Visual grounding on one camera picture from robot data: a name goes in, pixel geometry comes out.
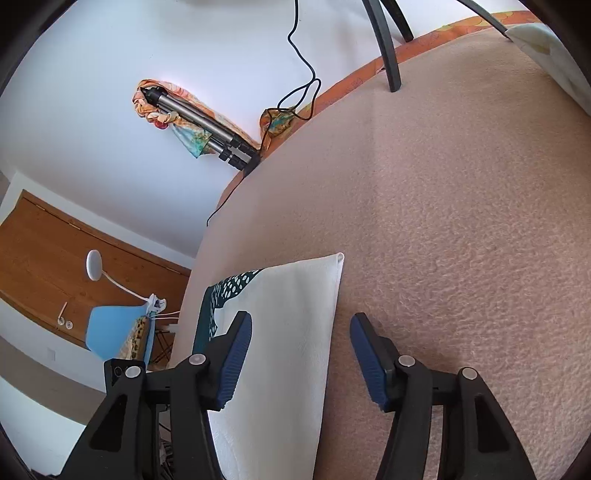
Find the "folded silver tripod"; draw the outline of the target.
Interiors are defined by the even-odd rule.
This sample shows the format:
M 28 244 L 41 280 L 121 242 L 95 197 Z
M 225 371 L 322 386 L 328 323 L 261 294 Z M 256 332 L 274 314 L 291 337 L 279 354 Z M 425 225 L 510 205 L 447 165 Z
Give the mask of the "folded silver tripod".
M 169 120 L 180 120 L 176 130 L 181 133 L 180 138 L 188 143 L 189 151 L 198 150 L 197 156 L 202 153 L 217 155 L 245 176 L 259 166 L 259 150 L 211 115 L 175 98 L 163 86 L 141 87 L 140 92 L 149 105 L 162 111 Z

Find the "white clip desk lamp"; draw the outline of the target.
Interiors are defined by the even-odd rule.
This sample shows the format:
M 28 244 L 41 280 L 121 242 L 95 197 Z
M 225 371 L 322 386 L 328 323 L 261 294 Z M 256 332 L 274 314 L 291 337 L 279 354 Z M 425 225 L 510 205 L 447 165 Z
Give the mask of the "white clip desk lamp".
M 87 253 L 85 259 L 85 270 L 87 277 L 92 282 L 98 282 L 102 278 L 106 278 L 119 290 L 122 290 L 128 295 L 143 301 L 146 305 L 146 312 L 150 314 L 154 320 L 160 322 L 168 321 L 168 325 L 163 327 L 164 331 L 169 333 L 175 333 L 177 331 L 177 327 L 173 326 L 172 323 L 179 320 L 179 310 L 169 311 L 167 308 L 166 299 L 158 297 L 155 293 L 151 293 L 149 296 L 144 296 L 116 281 L 103 269 L 102 255 L 98 250 L 93 249 Z

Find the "colourful scarf on tripod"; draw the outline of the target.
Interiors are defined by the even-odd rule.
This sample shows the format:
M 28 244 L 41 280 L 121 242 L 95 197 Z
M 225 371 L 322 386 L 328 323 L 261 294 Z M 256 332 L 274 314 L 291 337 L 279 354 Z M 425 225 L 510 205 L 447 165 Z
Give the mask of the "colourful scarf on tripod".
M 193 157 L 212 154 L 238 170 L 259 162 L 274 137 L 297 118 L 293 108 L 267 109 L 260 119 L 262 138 L 257 141 L 190 92 L 153 79 L 138 83 L 132 104 L 136 114 L 152 126 L 170 129 Z

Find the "teal and cream printed t-shirt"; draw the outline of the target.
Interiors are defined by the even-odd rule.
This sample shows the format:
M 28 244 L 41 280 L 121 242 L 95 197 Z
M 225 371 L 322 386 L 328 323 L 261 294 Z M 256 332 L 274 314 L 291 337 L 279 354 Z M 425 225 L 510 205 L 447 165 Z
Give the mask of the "teal and cream printed t-shirt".
M 246 271 L 205 290 L 195 352 L 239 311 L 252 316 L 235 394 L 209 417 L 224 478 L 314 476 L 344 262 L 337 253 Z

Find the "blue chair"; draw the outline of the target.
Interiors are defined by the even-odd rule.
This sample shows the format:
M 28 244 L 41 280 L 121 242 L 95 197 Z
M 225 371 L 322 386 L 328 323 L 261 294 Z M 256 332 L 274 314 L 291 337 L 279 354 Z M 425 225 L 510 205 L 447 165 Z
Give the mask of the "blue chair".
M 133 322 L 142 316 L 149 318 L 149 334 L 144 359 L 149 363 L 155 334 L 155 323 L 146 306 L 98 306 L 91 310 L 85 335 L 86 347 L 101 360 L 118 359 L 119 349 L 131 330 Z

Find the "leopard print cloth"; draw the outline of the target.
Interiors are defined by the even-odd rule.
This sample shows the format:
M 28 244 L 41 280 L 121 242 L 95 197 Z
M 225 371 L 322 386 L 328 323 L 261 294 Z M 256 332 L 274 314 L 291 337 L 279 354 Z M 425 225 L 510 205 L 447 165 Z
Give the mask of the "leopard print cloth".
M 137 318 L 123 341 L 117 358 L 142 361 L 146 351 L 148 334 L 149 318 L 146 316 Z

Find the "folded white clothes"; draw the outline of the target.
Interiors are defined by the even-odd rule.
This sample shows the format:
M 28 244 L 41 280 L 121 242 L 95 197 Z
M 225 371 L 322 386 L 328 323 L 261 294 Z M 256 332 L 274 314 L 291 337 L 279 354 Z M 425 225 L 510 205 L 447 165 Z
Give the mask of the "folded white clothes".
M 591 114 L 591 88 L 575 59 L 545 24 L 511 26 L 506 35 L 538 64 L 586 112 Z

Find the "wooden door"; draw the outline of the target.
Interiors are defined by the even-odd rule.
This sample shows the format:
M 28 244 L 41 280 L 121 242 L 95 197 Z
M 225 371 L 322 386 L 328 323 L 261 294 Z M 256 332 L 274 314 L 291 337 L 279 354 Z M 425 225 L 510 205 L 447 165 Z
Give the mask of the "wooden door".
M 144 296 L 155 293 L 166 299 L 169 311 L 179 310 L 188 283 L 186 268 L 79 222 L 27 191 L 1 223 L 2 300 L 38 326 L 90 351 L 85 335 L 93 308 L 146 306 L 106 278 L 92 282 L 87 277 L 85 259 L 93 249 L 116 281 Z M 147 365 L 161 369 L 170 359 L 174 336 L 163 330 L 168 321 L 154 323 Z

